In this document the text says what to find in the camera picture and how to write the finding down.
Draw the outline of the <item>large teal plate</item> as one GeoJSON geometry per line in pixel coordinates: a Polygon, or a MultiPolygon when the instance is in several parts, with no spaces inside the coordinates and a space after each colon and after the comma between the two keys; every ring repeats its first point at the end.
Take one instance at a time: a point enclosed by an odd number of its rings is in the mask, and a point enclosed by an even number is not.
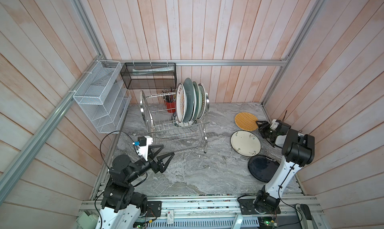
{"type": "Polygon", "coordinates": [[[193,117],[193,113],[194,113],[194,109],[195,109],[196,93],[195,93],[195,88],[194,88],[193,81],[191,80],[191,78],[186,78],[184,83],[183,83],[183,86],[184,86],[186,96],[187,96],[187,110],[186,110],[183,122],[187,123],[193,117]]]}

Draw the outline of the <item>aluminium front rail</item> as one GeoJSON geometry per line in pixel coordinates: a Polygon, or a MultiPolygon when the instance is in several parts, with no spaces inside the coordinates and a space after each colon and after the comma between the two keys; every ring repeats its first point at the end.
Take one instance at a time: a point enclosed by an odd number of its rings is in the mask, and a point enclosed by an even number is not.
{"type": "MultiPolygon", "coordinates": [[[[257,212],[248,212],[253,209],[255,196],[240,198],[243,205],[239,203],[238,196],[218,195],[218,196],[159,196],[148,197],[148,204],[156,204],[154,215],[160,220],[165,219],[168,211],[173,211],[175,219],[197,219],[197,218],[231,218],[237,214],[247,217],[267,217],[271,213],[263,215],[257,212]]],[[[304,196],[302,194],[289,193],[282,196],[282,201],[274,215],[295,216],[297,211],[293,206],[305,204],[309,206],[311,215],[324,215],[324,211],[314,196],[304,196]]]]}

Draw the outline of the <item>yellow woven coaster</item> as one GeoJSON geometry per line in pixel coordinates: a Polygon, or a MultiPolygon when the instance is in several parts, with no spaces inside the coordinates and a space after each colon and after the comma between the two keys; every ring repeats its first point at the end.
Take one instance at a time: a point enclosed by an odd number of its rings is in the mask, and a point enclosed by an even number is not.
{"type": "Polygon", "coordinates": [[[258,124],[257,124],[258,118],[248,112],[240,112],[235,116],[235,124],[244,131],[255,131],[257,130],[258,124]]]}

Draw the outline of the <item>cream floral plate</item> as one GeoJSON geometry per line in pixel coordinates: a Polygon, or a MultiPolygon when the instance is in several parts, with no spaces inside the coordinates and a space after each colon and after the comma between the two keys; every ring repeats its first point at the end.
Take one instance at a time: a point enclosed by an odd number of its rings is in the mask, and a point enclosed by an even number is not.
{"type": "Polygon", "coordinates": [[[248,131],[237,131],[231,136],[232,148],[242,156],[252,157],[261,152],[261,142],[248,131]]]}

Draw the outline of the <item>black round plate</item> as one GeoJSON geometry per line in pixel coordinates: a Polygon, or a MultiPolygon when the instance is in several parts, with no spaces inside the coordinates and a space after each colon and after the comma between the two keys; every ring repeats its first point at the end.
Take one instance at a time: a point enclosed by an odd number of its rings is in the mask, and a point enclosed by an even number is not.
{"type": "Polygon", "coordinates": [[[279,168],[280,163],[265,155],[256,155],[249,159],[248,169],[257,180],[268,183],[279,168]]]}

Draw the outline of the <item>stainless steel dish rack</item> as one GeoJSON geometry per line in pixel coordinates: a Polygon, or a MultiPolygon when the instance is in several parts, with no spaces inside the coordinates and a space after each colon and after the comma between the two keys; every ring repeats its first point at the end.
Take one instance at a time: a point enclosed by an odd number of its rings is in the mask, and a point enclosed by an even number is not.
{"type": "Polygon", "coordinates": [[[207,152],[208,137],[206,125],[210,122],[208,112],[195,121],[180,123],[176,113],[171,113],[166,106],[167,96],[176,96],[176,92],[146,95],[140,91],[140,111],[148,134],[154,144],[165,146],[166,152],[176,154],[192,151],[207,152]]]}

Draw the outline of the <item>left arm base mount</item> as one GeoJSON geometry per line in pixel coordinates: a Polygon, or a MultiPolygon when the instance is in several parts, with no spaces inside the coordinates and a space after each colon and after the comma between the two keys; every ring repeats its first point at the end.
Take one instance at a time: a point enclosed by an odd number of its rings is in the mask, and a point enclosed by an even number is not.
{"type": "Polygon", "coordinates": [[[145,202],[138,202],[138,203],[132,203],[136,207],[136,209],[139,209],[140,216],[147,216],[147,217],[155,217],[158,218],[161,216],[162,212],[162,201],[145,201],[145,202]]]}

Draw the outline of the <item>white green clover plate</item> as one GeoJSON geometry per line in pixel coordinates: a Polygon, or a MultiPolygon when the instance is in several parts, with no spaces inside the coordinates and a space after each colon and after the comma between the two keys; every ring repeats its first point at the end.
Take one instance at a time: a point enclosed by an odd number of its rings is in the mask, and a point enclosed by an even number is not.
{"type": "Polygon", "coordinates": [[[194,120],[196,120],[198,118],[199,113],[201,111],[201,107],[202,107],[202,94],[201,94],[201,90],[200,90],[200,87],[199,87],[197,82],[193,81],[193,86],[194,86],[195,93],[196,93],[195,112],[194,112],[194,115],[193,115],[193,121],[194,121],[194,120]]]}

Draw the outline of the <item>red pen holder cup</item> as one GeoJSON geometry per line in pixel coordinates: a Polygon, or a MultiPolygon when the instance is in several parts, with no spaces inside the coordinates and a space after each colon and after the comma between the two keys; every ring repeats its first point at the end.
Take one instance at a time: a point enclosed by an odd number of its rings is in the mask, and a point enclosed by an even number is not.
{"type": "Polygon", "coordinates": [[[167,107],[167,112],[168,113],[175,113],[176,112],[176,102],[173,101],[173,102],[168,102],[166,101],[166,107],[167,107]]]}

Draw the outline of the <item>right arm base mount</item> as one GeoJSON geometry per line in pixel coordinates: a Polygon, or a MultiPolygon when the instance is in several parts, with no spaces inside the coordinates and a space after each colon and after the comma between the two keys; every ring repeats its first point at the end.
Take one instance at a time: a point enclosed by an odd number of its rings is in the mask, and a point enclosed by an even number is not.
{"type": "Polygon", "coordinates": [[[238,199],[242,215],[263,215],[263,214],[280,214],[279,207],[273,209],[263,203],[255,203],[255,199],[238,199]]]}

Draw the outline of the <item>light blue flower plate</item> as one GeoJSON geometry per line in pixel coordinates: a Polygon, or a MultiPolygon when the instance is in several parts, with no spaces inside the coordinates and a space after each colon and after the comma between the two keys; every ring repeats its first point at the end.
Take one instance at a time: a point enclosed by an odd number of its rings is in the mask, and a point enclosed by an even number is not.
{"type": "Polygon", "coordinates": [[[201,92],[201,108],[200,108],[200,111],[199,111],[199,114],[198,114],[198,119],[200,119],[204,112],[205,112],[205,109],[206,109],[206,90],[205,90],[205,87],[202,85],[202,84],[198,84],[199,86],[199,89],[200,89],[200,92],[201,92]]]}

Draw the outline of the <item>black mesh wall basket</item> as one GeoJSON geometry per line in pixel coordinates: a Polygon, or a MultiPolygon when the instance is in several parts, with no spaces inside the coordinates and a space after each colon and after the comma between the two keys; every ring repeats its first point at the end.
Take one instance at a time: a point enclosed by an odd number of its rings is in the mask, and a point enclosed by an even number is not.
{"type": "Polygon", "coordinates": [[[120,75],[127,89],[174,89],[177,83],[175,63],[124,63],[120,75]]]}

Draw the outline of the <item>orange sunburst plate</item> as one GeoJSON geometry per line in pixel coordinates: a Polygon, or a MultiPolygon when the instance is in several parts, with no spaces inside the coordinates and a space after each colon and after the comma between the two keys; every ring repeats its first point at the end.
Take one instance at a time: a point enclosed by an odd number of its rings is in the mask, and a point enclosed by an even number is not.
{"type": "Polygon", "coordinates": [[[187,110],[187,96],[184,85],[179,83],[176,91],[176,110],[179,123],[184,121],[187,110]]]}
{"type": "Polygon", "coordinates": [[[202,84],[199,84],[200,91],[202,93],[202,106],[201,106],[201,111],[199,115],[199,119],[204,116],[204,114],[209,110],[209,95],[207,90],[202,84]]]}

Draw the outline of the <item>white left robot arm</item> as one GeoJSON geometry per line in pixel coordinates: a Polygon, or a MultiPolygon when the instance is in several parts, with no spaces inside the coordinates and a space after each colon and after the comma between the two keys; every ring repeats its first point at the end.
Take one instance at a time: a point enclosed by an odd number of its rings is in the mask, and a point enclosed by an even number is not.
{"type": "Polygon", "coordinates": [[[148,160],[133,162],[128,155],[119,155],[109,170],[110,178],[102,193],[101,209],[97,209],[99,219],[97,229],[132,229],[134,223],[148,212],[147,195],[135,192],[132,182],[147,174],[164,173],[175,156],[174,152],[159,155],[163,145],[149,146],[148,160]]]}

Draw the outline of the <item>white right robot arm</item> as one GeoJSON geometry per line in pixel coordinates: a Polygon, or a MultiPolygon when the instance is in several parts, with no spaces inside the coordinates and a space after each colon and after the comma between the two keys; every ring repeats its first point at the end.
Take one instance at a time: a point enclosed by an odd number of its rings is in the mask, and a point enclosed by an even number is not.
{"type": "Polygon", "coordinates": [[[315,157],[315,137],[301,134],[291,125],[281,121],[257,121],[264,139],[272,146],[282,149],[282,161],[272,179],[258,191],[254,207],[259,214],[274,212],[282,202],[281,196],[294,177],[305,165],[309,165],[315,157]]]}

